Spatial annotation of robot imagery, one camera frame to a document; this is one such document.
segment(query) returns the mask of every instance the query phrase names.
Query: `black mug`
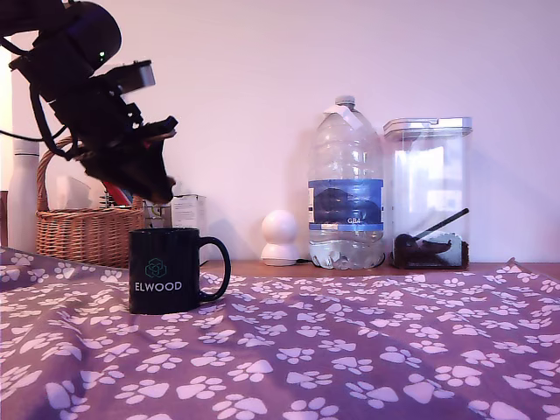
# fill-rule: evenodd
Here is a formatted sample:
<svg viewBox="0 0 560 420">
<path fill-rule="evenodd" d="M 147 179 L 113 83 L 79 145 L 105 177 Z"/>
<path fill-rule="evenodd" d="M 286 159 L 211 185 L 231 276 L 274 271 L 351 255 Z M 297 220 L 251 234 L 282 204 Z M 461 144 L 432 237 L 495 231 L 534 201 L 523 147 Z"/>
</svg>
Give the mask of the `black mug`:
<svg viewBox="0 0 560 420">
<path fill-rule="evenodd" d="M 213 294 L 200 290 L 200 247 L 220 249 L 226 265 L 224 281 Z M 226 291 L 231 262 L 226 246 L 198 229 L 155 228 L 129 233 L 129 311 L 150 315 L 186 312 Z"/>
</svg>

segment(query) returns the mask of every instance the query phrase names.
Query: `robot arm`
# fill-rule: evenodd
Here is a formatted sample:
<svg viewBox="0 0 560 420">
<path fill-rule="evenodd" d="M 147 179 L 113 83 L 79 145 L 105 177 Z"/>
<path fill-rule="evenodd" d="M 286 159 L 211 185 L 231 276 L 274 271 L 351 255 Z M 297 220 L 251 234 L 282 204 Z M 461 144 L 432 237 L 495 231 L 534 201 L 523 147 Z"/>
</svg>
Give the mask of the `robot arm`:
<svg viewBox="0 0 560 420">
<path fill-rule="evenodd" d="M 4 36 L 39 30 L 30 51 Z M 10 63 L 30 82 L 30 98 L 47 147 L 74 158 L 86 174 L 108 181 L 155 203 L 172 199 L 163 141 L 175 135 L 177 121 L 144 124 L 140 109 L 121 95 L 155 84 L 151 62 L 135 62 L 94 77 L 121 47 L 116 21 L 101 6 L 60 0 L 0 0 L 0 43 L 19 55 Z M 42 97 L 67 126 L 70 151 L 56 147 L 46 123 Z"/>
</svg>

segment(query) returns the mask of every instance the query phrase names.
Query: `wooden shelf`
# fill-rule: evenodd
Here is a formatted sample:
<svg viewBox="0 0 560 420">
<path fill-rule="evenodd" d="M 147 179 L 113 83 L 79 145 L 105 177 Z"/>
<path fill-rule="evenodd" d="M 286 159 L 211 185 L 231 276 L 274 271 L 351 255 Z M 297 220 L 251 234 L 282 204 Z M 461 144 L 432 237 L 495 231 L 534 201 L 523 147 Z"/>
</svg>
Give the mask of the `wooden shelf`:
<svg viewBox="0 0 560 420">
<path fill-rule="evenodd" d="M 496 269 L 505 265 L 503 262 L 472 262 L 469 270 Z M 520 265 L 535 273 L 560 279 L 560 262 L 524 262 Z M 209 261 L 200 270 L 220 276 L 223 273 L 222 261 Z M 376 269 L 321 269 L 315 267 L 310 262 L 288 267 L 270 267 L 260 261 L 232 261 L 232 274 L 236 276 L 250 277 L 358 277 L 358 276 L 405 276 L 412 273 L 426 272 L 455 272 L 458 269 L 450 270 L 429 270 L 429 269 L 395 269 L 387 264 L 383 264 Z"/>
</svg>

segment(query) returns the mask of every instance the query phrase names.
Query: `purple blanket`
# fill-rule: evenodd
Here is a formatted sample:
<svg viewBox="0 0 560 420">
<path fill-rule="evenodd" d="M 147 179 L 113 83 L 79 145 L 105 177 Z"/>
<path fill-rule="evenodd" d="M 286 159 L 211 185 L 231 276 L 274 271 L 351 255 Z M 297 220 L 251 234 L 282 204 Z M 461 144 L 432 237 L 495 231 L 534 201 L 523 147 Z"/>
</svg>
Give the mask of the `purple blanket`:
<svg viewBox="0 0 560 420">
<path fill-rule="evenodd" d="M 513 261 L 233 276 L 219 302 L 164 316 L 127 312 L 126 270 L 10 249 L 0 264 L 3 420 L 560 419 L 560 281 Z"/>
</svg>

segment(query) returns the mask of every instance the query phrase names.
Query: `wicker basket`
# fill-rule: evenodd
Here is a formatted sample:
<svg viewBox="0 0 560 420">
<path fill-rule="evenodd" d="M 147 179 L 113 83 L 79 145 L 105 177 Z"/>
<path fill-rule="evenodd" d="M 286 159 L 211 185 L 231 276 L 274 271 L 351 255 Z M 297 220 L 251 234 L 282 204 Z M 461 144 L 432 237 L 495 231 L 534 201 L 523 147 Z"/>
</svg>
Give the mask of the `wicker basket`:
<svg viewBox="0 0 560 420">
<path fill-rule="evenodd" d="M 57 145 L 72 142 L 67 137 Z M 37 170 L 37 252 L 80 263 L 127 268 L 129 231 L 144 226 L 143 202 L 134 198 L 132 208 L 49 210 L 46 167 L 53 158 L 48 151 Z"/>
</svg>

